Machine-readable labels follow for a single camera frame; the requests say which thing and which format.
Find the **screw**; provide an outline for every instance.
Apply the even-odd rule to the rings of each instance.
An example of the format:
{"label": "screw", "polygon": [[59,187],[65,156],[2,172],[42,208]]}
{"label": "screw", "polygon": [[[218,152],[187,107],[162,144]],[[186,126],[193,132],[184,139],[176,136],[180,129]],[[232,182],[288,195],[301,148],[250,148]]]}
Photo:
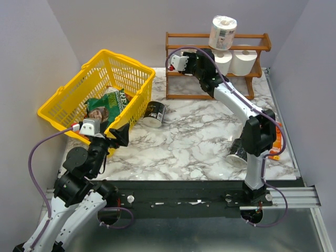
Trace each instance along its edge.
{"label": "screw", "polygon": [[131,204],[131,203],[133,203],[133,201],[134,201],[134,196],[133,195],[128,195],[127,196],[127,202]]}
{"label": "screw", "polygon": [[272,197],[272,195],[270,195],[270,194],[266,194],[266,195],[265,195],[265,199],[266,199],[267,201],[272,201],[273,197]]}

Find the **white wall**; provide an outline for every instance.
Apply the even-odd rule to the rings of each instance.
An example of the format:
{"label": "white wall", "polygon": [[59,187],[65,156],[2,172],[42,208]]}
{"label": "white wall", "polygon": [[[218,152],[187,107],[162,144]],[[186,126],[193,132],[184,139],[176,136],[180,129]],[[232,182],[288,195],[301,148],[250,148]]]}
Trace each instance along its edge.
{"label": "white wall", "polygon": [[237,19],[237,32],[269,33],[269,67],[308,0],[48,0],[81,64],[107,48],[157,67],[165,60],[165,32],[209,33],[215,15]]}
{"label": "white wall", "polygon": [[336,2],[310,0],[271,68],[300,172],[317,188],[336,249]]}
{"label": "white wall", "polygon": [[[37,109],[79,70],[79,62],[46,0],[0,3],[0,250],[12,251],[34,232],[42,199],[27,168],[31,148],[55,133]],[[34,156],[44,189],[52,187],[65,138]]]}

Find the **black metal frame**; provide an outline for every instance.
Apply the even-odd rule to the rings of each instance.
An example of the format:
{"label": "black metal frame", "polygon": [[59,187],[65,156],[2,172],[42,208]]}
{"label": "black metal frame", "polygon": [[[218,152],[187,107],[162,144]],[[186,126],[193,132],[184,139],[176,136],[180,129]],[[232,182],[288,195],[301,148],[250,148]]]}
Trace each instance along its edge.
{"label": "black metal frame", "polygon": [[[107,181],[118,188],[123,207],[135,218],[240,218],[239,207],[225,201],[227,191],[241,191],[244,181]],[[268,181],[275,187],[304,187],[302,178]],[[133,195],[133,203],[127,197]],[[190,202],[202,200],[203,204]]]}

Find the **chip bag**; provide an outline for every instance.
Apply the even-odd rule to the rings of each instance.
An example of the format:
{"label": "chip bag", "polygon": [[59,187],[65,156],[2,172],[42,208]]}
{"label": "chip bag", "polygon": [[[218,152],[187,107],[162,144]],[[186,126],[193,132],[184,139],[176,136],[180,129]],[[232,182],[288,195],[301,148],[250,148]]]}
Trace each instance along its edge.
{"label": "chip bag", "polygon": [[104,94],[100,99],[90,98],[85,102],[88,117],[100,120],[101,133],[104,133],[106,128],[114,122],[128,103],[129,101],[123,89],[120,91],[115,89],[113,92]]}

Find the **orange package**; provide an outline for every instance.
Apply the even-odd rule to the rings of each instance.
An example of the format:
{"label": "orange package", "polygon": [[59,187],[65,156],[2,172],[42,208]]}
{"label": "orange package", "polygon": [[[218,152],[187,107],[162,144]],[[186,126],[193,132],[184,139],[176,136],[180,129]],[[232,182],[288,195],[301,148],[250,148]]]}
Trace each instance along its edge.
{"label": "orange package", "polygon": [[[282,146],[282,135],[278,127],[276,127],[276,132],[277,132],[277,138],[275,142],[273,143],[272,149],[269,152],[271,154],[278,153],[281,150],[281,146]],[[269,156],[268,158],[273,159],[273,160],[280,160],[280,156],[278,155]]]}

